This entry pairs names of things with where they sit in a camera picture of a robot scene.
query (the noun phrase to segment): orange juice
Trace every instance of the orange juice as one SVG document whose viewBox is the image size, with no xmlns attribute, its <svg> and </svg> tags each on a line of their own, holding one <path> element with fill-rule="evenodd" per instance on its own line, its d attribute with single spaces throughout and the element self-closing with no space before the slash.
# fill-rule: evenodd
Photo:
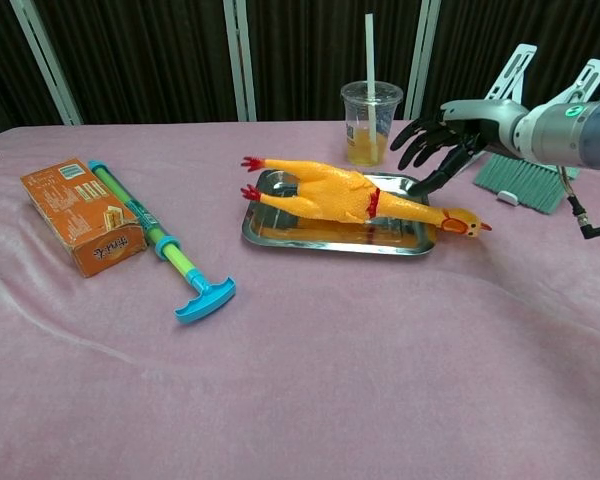
<svg viewBox="0 0 600 480">
<path fill-rule="evenodd" d="M 353 128 L 353 134 L 350 132 L 347 136 L 347 158 L 354 165 L 363 167 L 379 165 L 384 161 L 386 149 L 387 137 L 380 132 L 376 133 L 376 145 L 371 143 L 368 129 Z"/>
</svg>

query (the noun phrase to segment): green brush bristles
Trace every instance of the green brush bristles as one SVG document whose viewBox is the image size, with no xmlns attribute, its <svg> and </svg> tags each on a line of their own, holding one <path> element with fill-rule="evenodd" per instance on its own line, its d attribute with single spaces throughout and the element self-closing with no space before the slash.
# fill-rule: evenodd
<svg viewBox="0 0 600 480">
<path fill-rule="evenodd" d="M 574 179 L 578 169 L 567 168 L 567 173 L 569 179 Z M 511 192 L 522 205 L 546 214 L 553 213 L 565 196 L 556 167 L 502 155 L 493 155 L 474 183 L 496 194 Z"/>
</svg>

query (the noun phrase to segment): cup lid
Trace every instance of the cup lid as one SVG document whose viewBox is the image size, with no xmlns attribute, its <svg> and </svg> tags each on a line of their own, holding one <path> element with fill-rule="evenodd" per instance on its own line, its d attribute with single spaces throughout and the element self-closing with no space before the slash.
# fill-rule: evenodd
<svg viewBox="0 0 600 480">
<path fill-rule="evenodd" d="M 376 92 L 369 98 L 366 80 L 351 82 L 340 89 L 345 101 L 356 105 L 395 105 L 402 101 L 402 89 L 387 82 L 375 82 Z"/>
</svg>

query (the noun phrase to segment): rubber chicken head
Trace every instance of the rubber chicken head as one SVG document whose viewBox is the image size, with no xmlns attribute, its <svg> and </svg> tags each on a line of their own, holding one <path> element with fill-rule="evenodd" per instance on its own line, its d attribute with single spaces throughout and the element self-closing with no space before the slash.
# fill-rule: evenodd
<svg viewBox="0 0 600 480">
<path fill-rule="evenodd" d="M 483 223 L 472 212 L 464 208 L 443 209 L 445 219 L 440 225 L 440 229 L 445 232 L 459 233 L 469 237 L 477 237 L 480 230 L 491 231 L 491 226 Z"/>
</svg>

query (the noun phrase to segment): black curtain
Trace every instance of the black curtain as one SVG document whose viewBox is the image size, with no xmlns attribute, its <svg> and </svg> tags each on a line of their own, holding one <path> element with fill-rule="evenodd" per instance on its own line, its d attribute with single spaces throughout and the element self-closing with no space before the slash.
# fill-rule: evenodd
<svg viewBox="0 0 600 480">
<path fill-rule="evenodd" d="M 443 0 L 422 114 L 484 98 L 520 43 L 538 47 L 523 90 L 531 108 L 571 85 L 588 59 L 600 59 L 600 0 Z"/>
<path fill-rule="evenodd" d="M 60 115 L 11 4 L 0 0 L 0 132 L 59 123 Z"/>
<path fill-rule="evenodd" d="M 222 0 L 37 0 L 85 123 L 236 120 Z"/>
<path fill-rule="evenodd" d="M 420 0 L 248 0 L 258 120 L 344 118 L 340 88 L 366 77 L 365 13 L 376 78 L 406 94 Z"/>
</svg>

